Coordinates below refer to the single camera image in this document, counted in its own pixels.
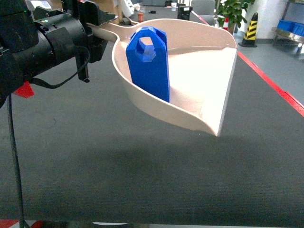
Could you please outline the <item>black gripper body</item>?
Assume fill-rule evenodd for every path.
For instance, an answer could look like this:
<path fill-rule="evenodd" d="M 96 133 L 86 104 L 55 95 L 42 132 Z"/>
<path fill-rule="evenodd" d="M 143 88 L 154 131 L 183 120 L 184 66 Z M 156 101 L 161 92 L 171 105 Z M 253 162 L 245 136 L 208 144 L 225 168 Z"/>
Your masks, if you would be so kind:
<path fill-rule="evenodd" d="M 90 80 L 87 65 L 101 60 L 107 41 L 95 37 L 89 23 L 82 23 L 61 9 L 37 6 L 33 14 L 37 28 L 49 42 L 49 56 L 53 58 L 43 61 L 45 66 L 33 73 L 33 82 L 41 83 L 42 80 L 35 76 L 74 57 L 77 72 L 73 75 L 88 83 Z"/>

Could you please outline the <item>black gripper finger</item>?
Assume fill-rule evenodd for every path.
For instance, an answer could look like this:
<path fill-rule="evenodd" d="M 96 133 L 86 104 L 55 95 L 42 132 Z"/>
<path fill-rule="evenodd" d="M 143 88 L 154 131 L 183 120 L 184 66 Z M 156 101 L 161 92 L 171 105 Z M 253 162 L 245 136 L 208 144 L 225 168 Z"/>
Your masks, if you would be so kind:
<path fill-rule="evenodd" d="M 102 10 L 97 11 L 97 25 L 107 24 L 111 21 L 114 21 L 118 18 L 118 15 L 110 12 L 105 12 Z"/>

